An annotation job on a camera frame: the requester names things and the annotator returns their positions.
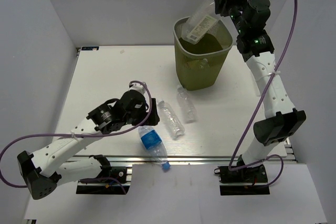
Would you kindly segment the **clear crumpled bottle centre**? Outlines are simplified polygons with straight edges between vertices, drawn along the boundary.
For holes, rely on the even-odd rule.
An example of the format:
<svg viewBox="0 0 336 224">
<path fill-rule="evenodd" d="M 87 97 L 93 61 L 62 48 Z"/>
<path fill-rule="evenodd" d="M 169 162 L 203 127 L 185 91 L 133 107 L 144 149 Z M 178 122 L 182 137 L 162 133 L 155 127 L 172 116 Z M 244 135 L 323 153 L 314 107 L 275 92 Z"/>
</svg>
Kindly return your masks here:
<svg viewBox="0 0 336 224">
<path fill-rule="evenodd" d="M 177 101 L 181 108 L 185 123 L 197 121 L 196 108 L 188 94 L 188 91 L 181 85 L 177 86 Z"/>
</svg>

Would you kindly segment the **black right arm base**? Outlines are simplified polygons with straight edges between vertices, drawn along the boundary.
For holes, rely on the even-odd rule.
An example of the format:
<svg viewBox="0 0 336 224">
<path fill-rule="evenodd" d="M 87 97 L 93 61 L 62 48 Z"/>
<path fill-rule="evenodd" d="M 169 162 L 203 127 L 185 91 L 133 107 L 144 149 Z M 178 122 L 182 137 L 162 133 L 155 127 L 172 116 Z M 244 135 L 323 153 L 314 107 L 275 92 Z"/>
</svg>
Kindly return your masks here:
<svg viewBox="0 0 336 224">
<path fill-rule="evenodd" d="M 214 169 L 219 177 L 221 196 L 269 195 L 268 177 L 264 165 L 230 171 L 228 166 Z"/>
</svg>

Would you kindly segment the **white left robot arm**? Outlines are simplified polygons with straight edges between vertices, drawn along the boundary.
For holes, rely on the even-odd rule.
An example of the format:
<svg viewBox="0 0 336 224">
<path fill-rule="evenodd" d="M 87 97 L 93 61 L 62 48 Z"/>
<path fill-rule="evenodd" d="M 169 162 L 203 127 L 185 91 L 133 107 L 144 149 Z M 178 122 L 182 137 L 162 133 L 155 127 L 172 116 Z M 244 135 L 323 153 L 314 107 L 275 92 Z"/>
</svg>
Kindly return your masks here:
<svg viewBox="0 0 336 224">
<path fill-rule="evenodd" d="M 19 169 L 32 198 L 42 199 L 58 186 L 77 180 L 113 180 L 112 167 L 103 155 L 91 155 L 84 161 L 68 160 L 104 134 L 125 125 L 155 126 L 159 121 L 156 100 L 147 102 L 141 91 L 129 90 L 120 99 L 110 99 L 89 112 L 69 136 L 33 153 L 21 152 L 17 156 Z"/>
</svg>

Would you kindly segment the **square bottle yellow label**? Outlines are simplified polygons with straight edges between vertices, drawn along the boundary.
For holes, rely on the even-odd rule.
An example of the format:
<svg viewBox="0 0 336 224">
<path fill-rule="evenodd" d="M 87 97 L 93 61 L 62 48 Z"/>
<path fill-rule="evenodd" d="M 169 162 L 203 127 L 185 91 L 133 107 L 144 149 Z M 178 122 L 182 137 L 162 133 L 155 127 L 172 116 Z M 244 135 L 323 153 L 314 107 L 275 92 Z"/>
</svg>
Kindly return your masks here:
<svg viewBox="0 0 336 224">
<path fill-rule="evenodd" d="M 182 26 L 182 39 L 195 45 L 218 22 L 214 0 L 205 0 Z"/>
</svg>

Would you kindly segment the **olive green mesh bin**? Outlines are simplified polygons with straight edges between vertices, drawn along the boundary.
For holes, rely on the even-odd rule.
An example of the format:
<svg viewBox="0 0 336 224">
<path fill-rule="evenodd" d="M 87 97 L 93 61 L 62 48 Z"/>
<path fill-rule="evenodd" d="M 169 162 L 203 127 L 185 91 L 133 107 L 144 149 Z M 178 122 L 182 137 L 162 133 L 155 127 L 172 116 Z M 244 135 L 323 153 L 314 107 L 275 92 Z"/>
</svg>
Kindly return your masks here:
<svg viewBox="0 0 336 224">
<path fill-rule="evenodd" d="M 182 28 L 187 20 L 187 17 L 181 18 L 174 24 L 175 69 L 181 86 L 195 91 L 215 83 L 233 39 L 220 20 L 193 45 L 182 39 Z"/>
</svg>

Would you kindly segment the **blue label water bottle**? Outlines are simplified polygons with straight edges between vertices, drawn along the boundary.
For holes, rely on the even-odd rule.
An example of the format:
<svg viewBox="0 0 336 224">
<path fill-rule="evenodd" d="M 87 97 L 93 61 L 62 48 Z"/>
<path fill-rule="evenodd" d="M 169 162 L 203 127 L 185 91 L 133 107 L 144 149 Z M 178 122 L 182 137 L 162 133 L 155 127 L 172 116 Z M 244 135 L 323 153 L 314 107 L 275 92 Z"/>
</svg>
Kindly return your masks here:
<svg viewBox="0 0 336 224">
<path fill-rule="evenodd" d="M 165 145 L 156 130 L 152 126 L 140 126 L 138 133 L 147 153 L 167 172 L 171 168 L 171 165 L 167 158 Z"/>
</svg>

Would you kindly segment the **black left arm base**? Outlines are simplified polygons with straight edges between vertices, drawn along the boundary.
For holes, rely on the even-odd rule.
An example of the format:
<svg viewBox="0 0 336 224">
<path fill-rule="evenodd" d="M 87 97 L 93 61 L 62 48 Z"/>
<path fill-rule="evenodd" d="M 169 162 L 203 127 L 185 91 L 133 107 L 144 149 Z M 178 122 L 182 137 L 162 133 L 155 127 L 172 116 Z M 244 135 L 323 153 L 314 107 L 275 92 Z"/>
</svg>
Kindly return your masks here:
<svg viewBox="0 0 336 224">
<path fill-rule="evenodd" d="M 76 187 L 77 195 L 125 195 L 130 189 L 132 165 L 111 165 L 109 177 L 93 179 L 87 183 L 79 181 Z"/>
</svg>

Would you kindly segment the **clear bottle white cap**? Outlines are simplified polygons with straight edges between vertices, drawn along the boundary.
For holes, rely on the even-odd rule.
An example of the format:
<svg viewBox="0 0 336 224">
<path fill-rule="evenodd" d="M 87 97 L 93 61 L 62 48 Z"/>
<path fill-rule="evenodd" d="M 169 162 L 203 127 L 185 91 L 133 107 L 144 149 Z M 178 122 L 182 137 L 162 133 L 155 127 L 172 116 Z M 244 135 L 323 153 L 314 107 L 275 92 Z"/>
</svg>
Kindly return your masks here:
<svg viewBox="0 0 336 224">
<path fill-rule="evenodd" d="M 205 70 L 210 67 L 209 61 L 206 58 L 202 59 L 189 59 L 185 64 L 184 67 L 188 70 L 192 71 L 199 71 Z"/>
</svg>

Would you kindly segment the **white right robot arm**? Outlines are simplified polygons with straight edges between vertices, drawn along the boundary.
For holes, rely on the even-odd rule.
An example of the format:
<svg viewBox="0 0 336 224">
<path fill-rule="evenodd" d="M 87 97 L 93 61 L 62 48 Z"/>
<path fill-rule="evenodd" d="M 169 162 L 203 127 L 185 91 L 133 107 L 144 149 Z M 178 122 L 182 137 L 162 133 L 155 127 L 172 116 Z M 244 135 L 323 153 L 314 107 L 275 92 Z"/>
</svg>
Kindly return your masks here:
<svg viewBox="0 0 336 224">
<path fill-rule="evenodd" d="M 260 100 L 243 133 L 250 127 L 254 138 L 248 149 L 238 158 L 238 177 L 247 182 L 256 175 L 255 167 L 281 142 L 292 136 L 303 124 L 305 111 L 297 110 L 284 87 L 275 59 L 275 49 L 265 30 L 270 16 L 269 0 L 214 0 L 215 13 L 229 17 L 237 32 L 237 48 L 252 72 Z"/>
</svg>

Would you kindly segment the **left blue table sticker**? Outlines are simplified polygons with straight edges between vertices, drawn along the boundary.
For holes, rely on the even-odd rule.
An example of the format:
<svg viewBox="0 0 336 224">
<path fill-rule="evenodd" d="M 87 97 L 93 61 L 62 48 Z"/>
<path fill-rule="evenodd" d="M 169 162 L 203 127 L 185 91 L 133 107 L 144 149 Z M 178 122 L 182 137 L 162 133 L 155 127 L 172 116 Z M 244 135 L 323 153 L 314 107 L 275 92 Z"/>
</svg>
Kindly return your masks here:
<svg viewBox="0 0 336 224">
<path fill-rule="evenodd" d="M 83 46 L 81 47 L 81 51 L 97 51 L 99 50 L 99 46 Z"/>
</svg>

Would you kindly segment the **aluminium table front rail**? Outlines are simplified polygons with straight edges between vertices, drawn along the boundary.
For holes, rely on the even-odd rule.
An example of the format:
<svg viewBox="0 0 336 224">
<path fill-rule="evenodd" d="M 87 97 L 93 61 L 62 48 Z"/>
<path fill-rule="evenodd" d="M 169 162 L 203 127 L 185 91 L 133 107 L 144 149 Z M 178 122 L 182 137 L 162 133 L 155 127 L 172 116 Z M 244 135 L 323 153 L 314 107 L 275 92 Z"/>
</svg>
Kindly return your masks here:
<svg viewBox="0 0 336 224">
<path fill-rule="evenodd" d="M 67 162 L 76 162 L 87 159 L 89 156 L 74 156 L 67 159 Z M 126 156 L 106 156 L 106 158 L 111 162 L 149 162 L 153 159 L 150 157 L 126 157 Z M 229 162 L 229 157 L 168 157 L 169 162 Z M 286 163 L 297 162 L 293 154 L 288 154 L 283 157 L 283 161 Z"/>
</svg>

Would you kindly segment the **clear crumpled bottle centre-left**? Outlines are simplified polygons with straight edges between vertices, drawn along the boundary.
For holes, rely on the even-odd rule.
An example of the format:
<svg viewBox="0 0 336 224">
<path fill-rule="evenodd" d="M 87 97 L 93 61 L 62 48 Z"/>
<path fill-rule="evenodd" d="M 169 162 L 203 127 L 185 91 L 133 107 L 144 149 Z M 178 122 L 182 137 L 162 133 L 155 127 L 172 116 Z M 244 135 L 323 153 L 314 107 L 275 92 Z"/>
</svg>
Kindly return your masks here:
<svg viewBox="0 0 336 224">
<path fill-rule="evenodd" d="M 163 122 L 170 137 L 173 140 L 177 140 L 178 138 L 183 136 L 185 133 L 185 128 L 171 105 L 164 100 L 159 100 L 157 103 L 157 107 L 160 120 Z"/>
</svg>

